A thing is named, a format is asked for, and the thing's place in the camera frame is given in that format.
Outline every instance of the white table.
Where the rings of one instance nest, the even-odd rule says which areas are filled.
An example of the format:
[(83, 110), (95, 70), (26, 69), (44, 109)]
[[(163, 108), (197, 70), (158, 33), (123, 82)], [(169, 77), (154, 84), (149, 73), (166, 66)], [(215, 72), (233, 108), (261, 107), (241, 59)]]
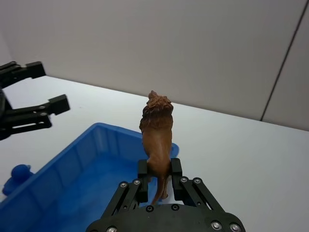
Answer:
[[(71, 110), (53, 116), (50, 129), (0, 141), (2, 185), (15, 165), (30, 164), (38, 171), (93, 123), (139, 131), (147, 102), (146, 97), (47, 76), (21, 81), (5, 92), (13, 108), (65, 93)], [(180, 104), (174, 104), (173, 117), (173, 142), (180, 147), (184, 175), (201, 177), (248, 232), (309, 230), (309, 132)]]

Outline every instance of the brown figurine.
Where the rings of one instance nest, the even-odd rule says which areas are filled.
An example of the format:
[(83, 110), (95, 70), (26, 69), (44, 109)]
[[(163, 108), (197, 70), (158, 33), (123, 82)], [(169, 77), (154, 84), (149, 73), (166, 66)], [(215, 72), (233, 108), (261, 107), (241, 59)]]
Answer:
[(161, 197), (168, 197), (170, 158), (172, 146), (173, 106), (166, 96), (151, 91), (140, 121), (142, 141), (147, 160), (148, 173), (157, 177), (157, 191), (152, 204)]

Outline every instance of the white wall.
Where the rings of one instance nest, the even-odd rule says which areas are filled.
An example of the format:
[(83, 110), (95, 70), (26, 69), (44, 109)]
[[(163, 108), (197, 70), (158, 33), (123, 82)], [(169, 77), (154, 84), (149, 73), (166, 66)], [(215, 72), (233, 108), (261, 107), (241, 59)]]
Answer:
[(8, 63), (10, 61), (12, 61), (12, 57), (0, 31), (0, 65)]
[(48, 75), (260, 119), (305, 0), (11, 0), (12, 56)]
[(264, 116), (265, 122), (309, 131), (309, 11)]

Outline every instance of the blue container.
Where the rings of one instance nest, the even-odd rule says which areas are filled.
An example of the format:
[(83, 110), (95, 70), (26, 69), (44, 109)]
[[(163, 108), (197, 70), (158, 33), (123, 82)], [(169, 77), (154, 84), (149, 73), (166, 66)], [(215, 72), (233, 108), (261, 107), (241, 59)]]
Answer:
[[(179, 148), (172, 145), (171, 158)], [(97, 123), (0, 204), (0, 232), (84, 232), (147, 159), (141, 134)], [(156, 180), (149, 184), (149, 200)]]

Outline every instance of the blue rubber duck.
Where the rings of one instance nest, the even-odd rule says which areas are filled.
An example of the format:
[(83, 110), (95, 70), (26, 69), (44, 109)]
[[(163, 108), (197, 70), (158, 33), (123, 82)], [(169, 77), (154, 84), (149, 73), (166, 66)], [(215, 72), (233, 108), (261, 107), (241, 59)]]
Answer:
[(10, 195), (16, 188), (18, 188), (33, 175), (30, 168), (30, 165), (19, 164), (12, 169), (12, 177), (4, 184), (4, 188), (2, 190), (5, 196)]

